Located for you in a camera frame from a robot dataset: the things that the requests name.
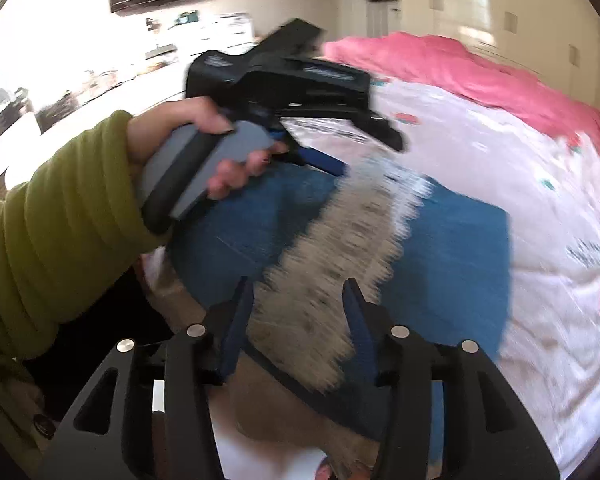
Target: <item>fingers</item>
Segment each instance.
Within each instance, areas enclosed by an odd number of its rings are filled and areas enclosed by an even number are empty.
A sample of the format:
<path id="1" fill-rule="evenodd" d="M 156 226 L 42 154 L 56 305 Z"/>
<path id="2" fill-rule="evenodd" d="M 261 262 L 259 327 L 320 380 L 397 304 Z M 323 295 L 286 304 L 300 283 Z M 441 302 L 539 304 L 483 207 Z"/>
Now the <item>fingers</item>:
<path id="1" fill-rule="evenodd" d="M 242 164 L 232 160 L 221 160 L 218 164 L 216 175 L 231 189 L 240 189 L 246 186 L 249 174 Z"/>
<path id="2" fill-rule="evenodd" d="M 245 169 L 251 176 L 260 176 L 267 169 L 270 161 L 271 155 L 269 152 L 257 150 L 256 152 L 251 152 L 249 154 Z"/>
<path id="3" fill-rule="evenodd" d="M 224 115 L 218 112 L 216 104 L 208 97 L 192 97 L 182 101 L 165 103 L 171 105 L 173 128 L 181 124 L 193 123 L 200 131 L 208 134 L 225 134 L 234 129 Z"/>
<path id="4" fill-rule="evenodd" d="M 231 188 L 222 180 L 221 176 L 213 176 L 206 183 L 206 195 L 211 200 L 222 200 L 229 195 Z"/>

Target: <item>gray handle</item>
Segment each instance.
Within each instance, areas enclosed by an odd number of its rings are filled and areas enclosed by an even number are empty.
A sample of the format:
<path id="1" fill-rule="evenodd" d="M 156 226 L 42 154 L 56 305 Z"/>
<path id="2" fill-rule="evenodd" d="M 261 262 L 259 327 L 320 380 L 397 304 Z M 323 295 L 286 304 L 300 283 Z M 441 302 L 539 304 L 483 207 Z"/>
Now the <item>gray handle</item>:
<path id="1" fill-rule="evenodd" d="M 254 150 L 268 150 L 274 139 L 262 126 L 237 121 L 233 133 L 199 132 L 193 124 L 173 131 L 145 165 L 136 195 L 149 229 L 159 232 L 165 220 L 179 220 L 206 195 L 206 183 L 218 163 L 245 162 Z"/>

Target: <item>bed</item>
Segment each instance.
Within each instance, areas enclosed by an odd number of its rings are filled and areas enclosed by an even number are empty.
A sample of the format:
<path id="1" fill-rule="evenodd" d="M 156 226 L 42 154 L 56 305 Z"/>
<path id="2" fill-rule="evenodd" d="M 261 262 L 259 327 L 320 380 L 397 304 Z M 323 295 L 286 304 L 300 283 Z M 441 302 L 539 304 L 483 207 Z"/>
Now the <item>bed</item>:
<path id="1" fill-rule="evenodd" d="M 410 142 L 397 164 L 508 213 L 511 290 L 498 366 L 568 478 L 600 452 L 600 156 L 583 132 L 552 139 L 437 86 L 385 74 L 373 85 L 372 108 Z M 379 149 L 345 121 L 285 125 L 348 164 Z M 182 291 L 173 277 L 156 279 L 150 258 L 145 267 L 163 300 Z M 164 314 L 183 325 L 169 307 Z M 572 478 L 591 478 L 579 474 Z"/>

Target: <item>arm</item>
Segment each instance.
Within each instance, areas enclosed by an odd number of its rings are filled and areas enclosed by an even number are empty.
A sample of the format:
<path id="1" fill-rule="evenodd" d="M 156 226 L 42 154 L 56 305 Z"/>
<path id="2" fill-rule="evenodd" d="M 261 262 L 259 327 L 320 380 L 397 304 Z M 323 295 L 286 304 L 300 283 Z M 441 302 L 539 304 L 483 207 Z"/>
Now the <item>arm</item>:
<path id="1" fill-rule="evenodd" d="M 159 245 L 142 223 L 133 175 L 186 123 L 209 133 L 231 127 L 203 98 L 164 103 L 136 118 L 115 112 L 0 202 L 1 355 L 44 353 L 59 324 L 80 316 L 141 253 Z M 244 167 L 222 161 L 209 195 L 222 198 L 244 186 L 264 171 L 268 156 L 251 153 Z"/>

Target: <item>black tool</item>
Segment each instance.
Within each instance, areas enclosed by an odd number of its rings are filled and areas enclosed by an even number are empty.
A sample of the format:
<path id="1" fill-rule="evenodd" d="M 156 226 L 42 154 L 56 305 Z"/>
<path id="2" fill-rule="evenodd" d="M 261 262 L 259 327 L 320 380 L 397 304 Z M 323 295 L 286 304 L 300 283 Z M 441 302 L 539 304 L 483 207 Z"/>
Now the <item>black tool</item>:
<path id="1" fill-rule="evenodd" d="M 138 185 L 149 229 L 165 231 L 172 219 L 182 218 L 204 198 L 220 160 L 244 162 L 250 152 L 269 148 L 274 137 L 290 147 L 285 161 L 323 169 L 331 157 L 299 146 L 281 118 L 348 119 L 392 149 L 404 149 L 400 132 L 369 109 L 368 73 L 292 54 L 305 50 L 316 31 L 294 20 L 246 54 L 210 50 L 191 64 L 186 97 L 211 97 L 235 130 L 208 135 L 188 124 L 171 134 L 144 168 Z"/>
<path id="2" fill-rule="evenodd" d="M 538 428 L 507 381 L 474 341 L 431 344 L 367 303 L 358 284 L 343 287 L 356 359 L 378 387 L 392 389 L 390 423 L 372 479 L 422 480 L 429 462 L 431 381 L 444 383 L 443 480 L 558 480 Z M 152 480 L 152 381 L 165 381 L 170 480 L 224 480 L 205 385 L 233 373 L 253 306 L 242 280 L 233 298 L 202 324 L 162 344 L 114 348 L 62 420 L 41 480 Z"/>

